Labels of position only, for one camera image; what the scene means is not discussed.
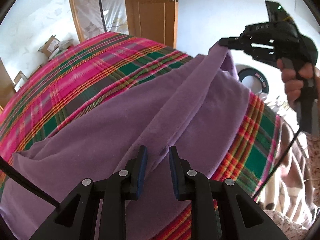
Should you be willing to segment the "person right hand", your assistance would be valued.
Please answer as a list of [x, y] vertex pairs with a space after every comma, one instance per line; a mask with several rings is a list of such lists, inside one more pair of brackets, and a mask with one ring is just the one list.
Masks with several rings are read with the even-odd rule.
[[[297, 111], [296, 101], [300, 97], [301, 90], [303, 88], [303, 81], [296, 78], [297, 73], [294, 69], [284, 68], [284, 64], [281, 59], [277, 60], [277, 67], [281, 71], [281, 79], [284, 83], [284, 90], [285, 94], [287, 95], [289, 106], [294, 111]], [[314, 76], [315, 81], [317, 82], [317, 89], [319, 94], [319, 69], [317, 69], [311, 63], [306, 63], [300, 69], [298, 74], [305, 79], [309, 79]]]

